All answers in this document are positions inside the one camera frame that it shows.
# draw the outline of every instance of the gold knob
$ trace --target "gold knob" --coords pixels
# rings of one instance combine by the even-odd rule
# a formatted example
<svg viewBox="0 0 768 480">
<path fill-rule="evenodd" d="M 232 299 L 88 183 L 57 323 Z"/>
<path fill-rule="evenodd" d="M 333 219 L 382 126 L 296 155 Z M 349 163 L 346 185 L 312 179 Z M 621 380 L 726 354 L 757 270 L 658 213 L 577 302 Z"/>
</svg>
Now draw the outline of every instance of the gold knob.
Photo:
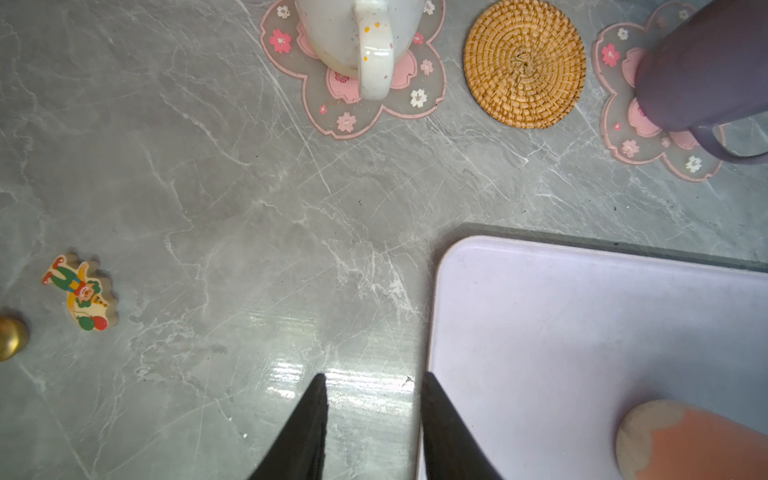
<svg viewBox="0 0 768 480">
<path fill-rule="evenodd" d="M 21 320 L 0 317 L 0 362 L 24 348 L 28 340 L 27 327 Z"/>
</svg>

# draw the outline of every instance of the white tray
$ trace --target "white tray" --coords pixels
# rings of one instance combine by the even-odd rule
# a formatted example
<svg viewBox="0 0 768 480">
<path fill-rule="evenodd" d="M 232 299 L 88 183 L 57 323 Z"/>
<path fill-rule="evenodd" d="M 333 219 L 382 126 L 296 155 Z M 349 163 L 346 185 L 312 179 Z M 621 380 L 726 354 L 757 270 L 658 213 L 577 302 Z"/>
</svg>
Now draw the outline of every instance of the white tray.
<svg viewBox="0 0 768 480">
<path fill-rule="evenodd" d="M 428 369 L 507 480 L 616 480 L 647 400 L 768 434 L 766 318 L 763 273 L 470 237 L 440 263 Z"/>
</svg>

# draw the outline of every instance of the gray marble surface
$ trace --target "gray marble surface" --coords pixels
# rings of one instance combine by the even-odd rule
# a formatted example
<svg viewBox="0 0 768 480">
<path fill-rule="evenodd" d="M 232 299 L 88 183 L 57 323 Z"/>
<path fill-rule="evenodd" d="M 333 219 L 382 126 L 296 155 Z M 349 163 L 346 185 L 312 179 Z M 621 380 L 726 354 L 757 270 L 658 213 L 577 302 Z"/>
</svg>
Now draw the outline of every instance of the gray marble surface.
<svg viewBox="0 0 768 480">
<path fill-rule="evenodd" d="M 591 70 L 552 128 L 488 117 L 461 58 L 489 3 L 448 2 L 437 112 L 334 141 L 253 41 L 267 2 L 3 2 L 0 308 L 31 342 L 0 364 L 0 476 L 246 478 L 323 371 L 325 478 L 413 478 L 435 265 L 470 233 L 764 268 L 768 167 L 619 163 Z M 588 45 L 660 4 L 554 3 Z M 66 251 L 111 276 L 113 329 L 40 284 Z"/>
</svg>

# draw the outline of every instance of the mug handle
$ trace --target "mug handle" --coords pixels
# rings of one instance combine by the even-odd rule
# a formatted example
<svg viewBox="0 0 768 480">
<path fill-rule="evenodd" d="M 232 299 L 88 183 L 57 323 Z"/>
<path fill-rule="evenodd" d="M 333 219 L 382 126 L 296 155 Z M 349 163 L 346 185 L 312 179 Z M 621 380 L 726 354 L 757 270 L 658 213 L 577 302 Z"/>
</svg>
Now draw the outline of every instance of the mug handle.
<svg viewBox="0 0 768 480">
<path fill-rule="evenodd" d="M 360 96 L 383 100 L 392 85 L 395 49 L 387 2 L 355 0 L 358 31 L 358 72 Z"/>
<path fill-rule="evenodd" d="M 696 138 L 696 141 L 699 142 L 699 145 L 701 145 L 704 150 L 721 160 L 725 160 L 732 164 L 742 165 L 768 164 L 768 152 L 752 155 L 750 157 L 742 157 L 730 153 L 719 141 L 717 141 L 715 134 L 712 132 L 712 127 L 700 125 L 698 127 L 691 127 L 688 130 L 690 130 L 691 134 Z"/>
</svg>

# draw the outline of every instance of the orange object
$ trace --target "orange object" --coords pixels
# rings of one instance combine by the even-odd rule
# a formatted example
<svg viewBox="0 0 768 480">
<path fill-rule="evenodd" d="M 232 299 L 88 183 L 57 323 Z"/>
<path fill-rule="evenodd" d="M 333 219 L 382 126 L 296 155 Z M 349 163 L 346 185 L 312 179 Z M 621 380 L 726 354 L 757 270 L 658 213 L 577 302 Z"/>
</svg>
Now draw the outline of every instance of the orange object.
<svg viewBox="0 0 768 480">
<path fill-rule="evenodd" d="M 765 480 L 768 436 L 671 400 L 636 407 L 616 435 L 624 480 Z"/>
</svg>

